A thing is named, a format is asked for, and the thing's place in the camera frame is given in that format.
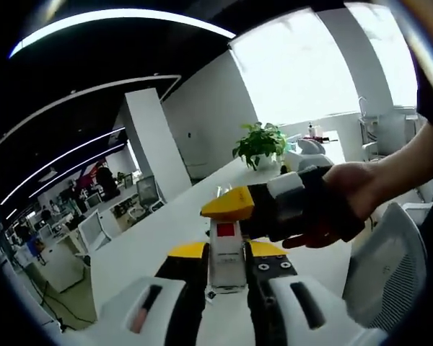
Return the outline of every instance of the red label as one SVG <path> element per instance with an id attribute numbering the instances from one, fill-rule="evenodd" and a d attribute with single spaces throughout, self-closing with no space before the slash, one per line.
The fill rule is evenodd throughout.
<path id="1" fill-rule="evenodd" d="M 216 225 L 216 236 L 235 236 L 235 234 L 233 223 L 218 223 Z"/>

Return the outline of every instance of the bright window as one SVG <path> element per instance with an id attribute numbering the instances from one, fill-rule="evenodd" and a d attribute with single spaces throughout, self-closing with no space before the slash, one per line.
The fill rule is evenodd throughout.
<path id="1" fill-rule="evenodd" d="M 272 20 L 231 46 L 262 123 L 299 123 L 359 111 L 345 60 L 311 9 Z"/>
<path id="2" fill-rule="evenodd" d="M 395 106 L 416 107 L 417 78 L 406 41 L 391 11 L 374 4 L 346 4 L 382 65 Z"/>

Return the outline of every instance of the black ceiling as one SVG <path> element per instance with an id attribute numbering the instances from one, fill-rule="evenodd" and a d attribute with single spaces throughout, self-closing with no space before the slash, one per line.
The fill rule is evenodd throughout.
<path id="1" fill-rule="evenodd" d="M 142 8 L 188 15 L 238 34 L 295 8 L 343 6 L 342 1 L 327 0 L 66 0 L 53 19 L 44 22 L 42 13 L 51 1 L 23 2 L 25 6 L 0 1 L 4 18 L 0 24 L 0 138 L 73 90 L 154 74 L 178 74 L 182 83 L 223 53 L 228 42 L 221 35 L 178 23 L 104 19 L 56 32 L 7 59 L 18 41 L 50 22 L 98 9 Z M 110 131 L 125 92 L 155 87 L 162 95 L 170 85 L 170 80 L 139 82 L 96 91 L 56 106 L 19 128 L 0 145 L 0 201 L 36 169 Z M 119 143 L 125 140 L 121 136 Z M 58 170 L 107 148 L 107 140 L 97 141 L 61 160 Z M 29 191 L 41 185 L 29 182 L 0 208 L 0 214 L 7 215 L 15 205 L 25 203 Z"/>

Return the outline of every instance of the potted plant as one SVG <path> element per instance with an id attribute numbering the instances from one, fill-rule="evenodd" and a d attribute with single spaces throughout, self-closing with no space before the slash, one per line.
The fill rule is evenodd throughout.
<path id="1" fill-rule="evenodd" d="M 277 126 L 267 123 L 263 128 L 261 123 L 255 123 L 244 124 L 242 128 L 247 128 L 248 134 L 237 141 L 232 155 L 244 157 L 247 166 L 253 170 L 269 165 L 274 154 L 281 156 L 284 153 L 286 138 Z"/>

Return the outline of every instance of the green leaves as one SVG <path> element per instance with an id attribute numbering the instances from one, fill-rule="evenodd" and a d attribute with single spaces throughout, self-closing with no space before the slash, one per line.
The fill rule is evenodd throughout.
<path id="1" fill-rule="evenodd" d="M 241 126 L 248 130 L 246 137 L 238 140 L 237 147 L 232 150 L 232 156 L 245 157 L 247 166 L 256 170 L 260 163 L 258 155 L 269 157 L 272 154 L 282 155 L 286 147 L 286 137 L 279 128 L 267 123 L 264 128 L 260 122 Z"/>

